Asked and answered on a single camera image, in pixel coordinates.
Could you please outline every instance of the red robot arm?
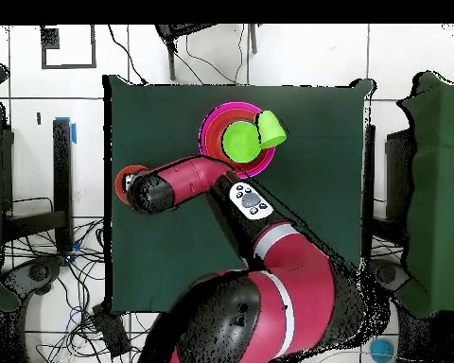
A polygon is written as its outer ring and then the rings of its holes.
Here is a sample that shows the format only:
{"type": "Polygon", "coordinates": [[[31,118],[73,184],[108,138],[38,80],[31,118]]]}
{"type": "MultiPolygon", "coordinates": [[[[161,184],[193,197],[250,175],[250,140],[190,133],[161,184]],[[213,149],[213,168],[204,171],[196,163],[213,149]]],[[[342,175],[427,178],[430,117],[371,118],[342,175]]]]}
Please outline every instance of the red robot arm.
{"type": "MultiPolygon", "coordinates": [[[[334,306],[328,258],[229,165],[199,156],[142,171],[132,178],[127,199],[135,210],[153,214],[204,193],[221,210],[250,269],[229,282],[212,280],[216,287],[197,298],[195,316],[185,323],[183,343],[177,341],[170,363],[267,363],[316,346],[334,306]],[[241,303],[244,311],[235,305],[229,309],[235,299],[247,300],[241,303]],[[214,306],[203,308],[207,304],[214,306]],[[221,311],[216,309],[219,304],[225,306],[221,311]],[[198,316],[199,310],[216,315],[208,319],[198,316]],[[239,316],[242,324],[233,326],[239,316]],[[225,329],[226,321],[234,328],[225,329]]],[[[228,272],[219,276],[223,275],[234,277],[228,272]]]]}

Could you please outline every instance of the black frame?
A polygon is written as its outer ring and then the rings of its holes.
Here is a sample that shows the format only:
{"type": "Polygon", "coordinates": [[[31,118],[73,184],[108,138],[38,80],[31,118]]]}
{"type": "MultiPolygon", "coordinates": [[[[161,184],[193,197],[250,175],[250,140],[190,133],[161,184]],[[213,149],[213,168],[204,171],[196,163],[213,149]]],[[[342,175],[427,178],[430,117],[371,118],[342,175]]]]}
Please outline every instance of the black frame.
{"type": "MultiPolygon", "coordinates": [[[[3,210],[12,204],[11,145],[13,132],[3,131],[2,141],[4,168],[3,210]]],[[[55,230],[56,248],[60,253],[72,251],[72,196],[71,196],[71,129],[69,121],[53,122],[54,138],[54,211],[29,216],[5,216],[2,222],[2,243],[35,233],[55,230]]]]}
{"type": "Polygon", "coordinates": [[[96,30],[91,25],[91,64],[61,64],[47,65],[47,49],[59,49],[59,30],[41,26],[42,45],[42,69],[43,70],[67,70],[78,68],[96,68],[96,30]]]}

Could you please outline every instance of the gray band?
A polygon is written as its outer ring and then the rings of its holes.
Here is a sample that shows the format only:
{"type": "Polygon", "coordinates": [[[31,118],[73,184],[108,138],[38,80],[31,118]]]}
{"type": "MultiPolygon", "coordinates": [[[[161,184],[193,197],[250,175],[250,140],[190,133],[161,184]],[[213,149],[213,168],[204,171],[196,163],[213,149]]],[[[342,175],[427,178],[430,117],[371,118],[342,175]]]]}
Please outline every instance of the gray band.
{"type": "Polygon", "coordinates": [[[281,224],[274,227],[273,229],[270,229],[262,236],[259,242],[257,242],[257,245],[255,246],[255,249],[253,251],[254,257],[258,254],[259,257],[264,260],[266,253],[272,245],[274,245],[281,238],[284,238],[285,236],[292,233],[298,232],[294,230],[289,223],[281,224]]]}

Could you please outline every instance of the red bowl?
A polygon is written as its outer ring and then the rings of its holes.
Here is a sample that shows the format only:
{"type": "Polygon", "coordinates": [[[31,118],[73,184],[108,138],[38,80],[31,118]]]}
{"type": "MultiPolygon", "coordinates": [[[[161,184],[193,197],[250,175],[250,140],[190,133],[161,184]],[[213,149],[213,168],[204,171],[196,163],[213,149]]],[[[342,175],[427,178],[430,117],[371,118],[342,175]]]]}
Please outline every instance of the red bowl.
{"type": "Polygon", "coordinates": [[[222,148],[222,135],[227,126],[235,121],[255,122],[256,113],[244,109],[231,109],[221,112],[209,124],[204,134],[205,150],[207,156],[222,160],[228,163],[240,178],[253,176],[253,171],[259,170],[262,165],[269,162],[271,158],[269,149],[263,149],[257,157],[249,163],[236,163],[231,160],[222,148]]]}

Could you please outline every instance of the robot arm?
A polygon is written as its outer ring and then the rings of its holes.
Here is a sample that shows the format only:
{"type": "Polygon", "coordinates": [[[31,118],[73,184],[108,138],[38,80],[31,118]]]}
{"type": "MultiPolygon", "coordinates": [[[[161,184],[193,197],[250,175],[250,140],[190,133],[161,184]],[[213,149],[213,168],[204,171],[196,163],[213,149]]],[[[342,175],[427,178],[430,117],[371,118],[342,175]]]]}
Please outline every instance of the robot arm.
{"type": "Polygon", "coordinates": [[[174,339],[169,363],[267,363],[315,347],[335,303],[329,260],[229,165],[199,156],[140,171],[127,200],[138,212],[155,214],[205,193],[250,268],[191,287],[155,321],[139,363],[155,360],[158,341],[168,336],[174,339]]]}

